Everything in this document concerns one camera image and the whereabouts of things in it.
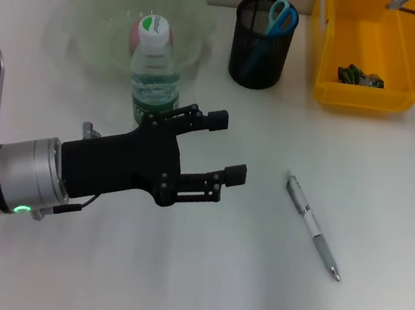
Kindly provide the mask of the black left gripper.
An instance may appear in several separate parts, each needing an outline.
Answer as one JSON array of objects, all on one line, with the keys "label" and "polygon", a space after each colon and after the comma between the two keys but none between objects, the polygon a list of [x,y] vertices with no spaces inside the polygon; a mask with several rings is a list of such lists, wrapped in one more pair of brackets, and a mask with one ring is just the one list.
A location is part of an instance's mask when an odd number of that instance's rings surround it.
[{"label": "black left gripper", "polygon": [[220,202],[222,186],[245,184],[247,166],[181,174],[176,136],[228,129],[228,116],[226,110],[204,114],[192,104],[150,115],[129,133],[65,142],[61,178],[66,193],[74,199],[141,189],[163,207],[175,202]]}]

